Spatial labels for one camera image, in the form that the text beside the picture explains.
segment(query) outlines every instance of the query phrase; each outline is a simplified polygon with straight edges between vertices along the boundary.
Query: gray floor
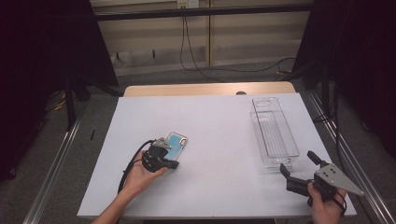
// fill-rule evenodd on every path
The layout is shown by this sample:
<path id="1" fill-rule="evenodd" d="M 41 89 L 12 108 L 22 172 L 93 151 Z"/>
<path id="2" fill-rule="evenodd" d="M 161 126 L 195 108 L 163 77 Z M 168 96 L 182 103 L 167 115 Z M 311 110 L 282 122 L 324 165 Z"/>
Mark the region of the gray floor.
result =
<path id="1" fill-rule="evenodd" d="M 230 69 L 258 70 L 269 63 L 251 63 L 226 66 Z M 282 64 L 287 70 L 292 62 Z M 266 72 L 242 73 L 221 70 L 203 70 L 206 76 L 215 77 L 226 82 L 238 81 L 273 81 L 277 79 L 276 67 Z M 170 84 L 170 83 L 205 83 L 216 82 L 203 77 L 198 72 L 184 70 L 150 73 L 119 77 L 120 91 L 129 85 Z M 302 95 L 312 118 L 318 116 L 308 92 L 302 81 L 292 81 L 295 89 Z M 89 220 L 76 217 L 86 186 L 90 180 L 97 156 L 106 136 L 108 125 L 117 105 L 117 98 L 101 91 L 90 89 L 92 98 L 88 103 L 77 103 L 77 108 L 85 108 L 81 124 L 63 163 L 60 175 L 47 200 L 39 223 L 89 223 Z M 57 97 L 49 101 L 49 107 L 56 105 Z M 374 133 L 367 132 L 359 115 L 350 104 L 340 96 L 339 106 L 340 130 L 349 146 L 358 157 L 361 166 L 373 181 L 390 211 L 396 211 L 396 161 L 382 148 Z M 64 140 L 67 118 L 65 108 L 51 110 L 45 117 L 42 129 L 17 167 L 17 177 L 0 183 L 0 223 L 22 223 L 43 183 L 58 149 Z M 325 147 L 334 162 L 339 164 L 334 153 L 334 142 L 322 123 L 316 124 Z M 380 223 L 370 209 L 365 198 L 361 203 L 352 197 L 358 215 L 344 217 L 342 223 Z M 305 223 L 307 218 L 280 219 L 278 223 Z"/>

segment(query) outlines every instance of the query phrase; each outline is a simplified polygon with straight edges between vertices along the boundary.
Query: person's arm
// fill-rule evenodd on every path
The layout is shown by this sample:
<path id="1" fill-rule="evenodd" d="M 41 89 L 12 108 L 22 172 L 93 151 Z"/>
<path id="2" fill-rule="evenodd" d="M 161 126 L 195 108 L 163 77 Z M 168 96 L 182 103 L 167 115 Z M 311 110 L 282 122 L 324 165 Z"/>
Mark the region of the person's arm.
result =
<path id="1" fill-rule="evenodd" d="M 105 211 L 93 221 L 93 224 L 116 223 L 128 203 L 147 189 L 155 178 L 168 171 L 168 168 L 162 168 L 155 173 L 147 171 L 141 161 L 143 153 L 144 151 L 140 151 L 136 156 L 136 163 L 128 174 L 123 189 Z"/>
<path id="2" fill-rule="evenodd" d="M 342 209 L 334 201 L 329 200 L 323 202 L 320 196 L 320 192 L 314 188 L 312 183 L 308 184 L 308 191 L 313 199 L 312 204 L 312 219 L 315 224 L 339 224 Z M 346 197 L 347 192 L 344 189 L 338 189 L 338 192 Z M 344 204 L 344 199 L 338 195 L 334 195 L 334 199 L 340 204 Z"/>

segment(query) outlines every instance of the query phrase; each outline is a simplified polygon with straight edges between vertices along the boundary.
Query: clear plastic container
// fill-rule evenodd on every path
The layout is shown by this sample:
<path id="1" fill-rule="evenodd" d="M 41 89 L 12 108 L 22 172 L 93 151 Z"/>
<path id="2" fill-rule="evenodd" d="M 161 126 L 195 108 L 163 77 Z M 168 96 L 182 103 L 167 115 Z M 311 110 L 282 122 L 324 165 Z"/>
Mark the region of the clear plastic container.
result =
<path id="1" fill-rule="evenodd" d="M 264 167 L 291 166 L 300 155 L 275 97 L 253 99 L 250 112 Z"/>

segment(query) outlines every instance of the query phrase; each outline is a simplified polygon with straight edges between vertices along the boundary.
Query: hand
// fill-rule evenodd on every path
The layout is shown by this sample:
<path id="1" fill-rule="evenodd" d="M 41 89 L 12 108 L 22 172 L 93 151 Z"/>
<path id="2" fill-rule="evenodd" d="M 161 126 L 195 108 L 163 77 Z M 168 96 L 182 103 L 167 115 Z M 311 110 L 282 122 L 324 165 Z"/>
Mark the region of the hand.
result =
<path id="1" fill-rule="evenodd" d="M 122 191 L 129 192 L 129 194 L 133 195 L 140 194 L 149 187 L 155 178 L 162 176 L 168 171 L 166 167 L 161 168 L 155 173 L 146 170 L 141 161 L 144 152 L 140 151 L 134 159 L 134 166 L 126 177 Z"/>
<path id="2" fill-rule="evenodd" d="M 314 188 L 312 183 L 308 184 L 308 191 L 313 199 L 312 218 L 315 224 L 339 224 L 342 209 L 334 201 L 328 200 L 323 202 L 320 192 Z M 338 189 L 338 192 L 345 198 L 347 192 L 344 189 Z M 334 199 L 340 204 L 344 204 L 344 199 L 335 194 Z"/>

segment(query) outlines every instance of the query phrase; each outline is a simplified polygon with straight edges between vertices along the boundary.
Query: white table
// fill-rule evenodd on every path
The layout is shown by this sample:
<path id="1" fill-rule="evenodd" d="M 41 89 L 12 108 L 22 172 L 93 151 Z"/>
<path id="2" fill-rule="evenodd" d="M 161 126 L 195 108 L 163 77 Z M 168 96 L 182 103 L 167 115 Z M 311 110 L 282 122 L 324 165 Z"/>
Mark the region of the white table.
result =
<path id="1" fill-rule="evenodd" d="M 114 199 L 129 160 L 147 140 L 177 132 L 189 137 L 180 165 L 135 198 L 123 217 L 251 218 L 310 216 L 307 198 L 286 191 L 278 170 L 262 165 L 250 120 L 251 99 L 279 99 L 300 150 L 291 174 L 313 178 L 314 151 L 330 161 L 298 93 L 120 98 L 86 191 L 80 217 L 98 216 Z M 356 211 L 347 198 L 346 215 Z"/>

